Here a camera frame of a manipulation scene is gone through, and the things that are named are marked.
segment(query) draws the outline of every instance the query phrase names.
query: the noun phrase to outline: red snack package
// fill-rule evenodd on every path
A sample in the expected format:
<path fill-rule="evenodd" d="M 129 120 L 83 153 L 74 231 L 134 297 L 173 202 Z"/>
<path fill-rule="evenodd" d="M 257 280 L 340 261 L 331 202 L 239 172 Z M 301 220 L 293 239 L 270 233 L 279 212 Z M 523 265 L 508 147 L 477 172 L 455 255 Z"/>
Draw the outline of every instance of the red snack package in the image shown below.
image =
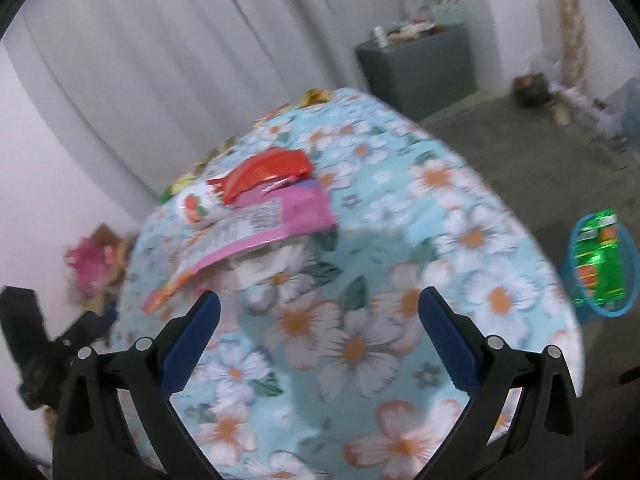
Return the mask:
<path fill-rule="evenodd" d="M 290 178 L 295 181 L 311 177 L 313 165 L 302 150 L 273 147 L 250 156 L 246 161 L 222 178 L 207 180 L 222 193 L 222 203 L 231 205 L 238 195 L 268 180 Z"/>

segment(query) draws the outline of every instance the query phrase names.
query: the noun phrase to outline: nightstand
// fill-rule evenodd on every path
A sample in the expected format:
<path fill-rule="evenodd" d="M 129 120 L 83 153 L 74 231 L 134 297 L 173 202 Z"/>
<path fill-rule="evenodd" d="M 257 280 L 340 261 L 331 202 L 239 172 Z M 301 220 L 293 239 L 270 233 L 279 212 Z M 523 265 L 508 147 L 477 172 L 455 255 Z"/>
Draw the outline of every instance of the nightstand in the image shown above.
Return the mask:
<path fill-rule="evenodd" d="M 413 121 L 476 91 L 465 25 L 382 49 L 367 41 L 356 54 L 370 92 Z"/>

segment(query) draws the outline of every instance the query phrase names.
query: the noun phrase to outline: green wrapper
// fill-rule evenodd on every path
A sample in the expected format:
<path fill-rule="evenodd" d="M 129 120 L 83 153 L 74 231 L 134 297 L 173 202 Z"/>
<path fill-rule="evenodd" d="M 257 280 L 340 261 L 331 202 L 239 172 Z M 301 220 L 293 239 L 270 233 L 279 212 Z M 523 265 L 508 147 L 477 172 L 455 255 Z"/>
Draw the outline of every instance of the green wrapper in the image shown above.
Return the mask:
<path fill-rule="evenodd" d="M 587 295 L 596 304 L 625 297 L 618 243 L 618 217 L 613 209 L 595 214 L 580 228 L 574 247 L 576 270 Z"/>

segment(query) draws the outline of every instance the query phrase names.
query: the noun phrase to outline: blue trash bin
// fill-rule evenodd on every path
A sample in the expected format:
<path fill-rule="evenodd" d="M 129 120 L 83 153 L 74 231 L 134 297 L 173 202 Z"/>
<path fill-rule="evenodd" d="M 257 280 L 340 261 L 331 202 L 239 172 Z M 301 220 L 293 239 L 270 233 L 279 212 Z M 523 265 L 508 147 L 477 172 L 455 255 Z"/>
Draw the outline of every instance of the blue trash bin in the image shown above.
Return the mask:
<path fill-rule="evenodd" d="M 587 215 L 575 225 L 569 240 L 567 259 L 560 269 L 560 279 L 564 290 L 574 302 L 576 316 L 580 324 L 585 324 L 601 317 L 619 317 L 631 310 L 638 297 L 640 286 L 640 262 L 638 250 L 629 231 L 622 224 L 618 224 L 618 236 L 620 238 L 620 259 L 622 261 L 622 274 L 625 288 L 625 297 L 622 300 L 612 302 L 607 306 L 595 303 L 585 291 L 575 264 L 575 245 L 580 233 L 580 227 L 594 215 Z"/>

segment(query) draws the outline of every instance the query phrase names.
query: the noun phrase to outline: curtain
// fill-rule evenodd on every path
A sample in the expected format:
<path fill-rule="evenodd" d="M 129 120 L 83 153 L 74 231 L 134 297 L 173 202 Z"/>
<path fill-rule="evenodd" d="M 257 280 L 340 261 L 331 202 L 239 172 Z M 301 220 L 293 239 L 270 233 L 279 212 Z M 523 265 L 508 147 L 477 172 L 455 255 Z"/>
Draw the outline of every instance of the curtain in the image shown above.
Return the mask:
<path fill-rule="evenodd" d="M 405 18 L 408 1 L 27 0 L 18 19 L 33 47 L 6 42 L 27 91 L 53 80 L 84 124 L 65 123 L 63 143 L 94 136 L 141 192 L 157 194 L 307 89 L 362 88 L 353 47 Z M 42 70 L 27 69 L 26 51 Z M 37 94 L 56 132 L 60 113 Z"/>

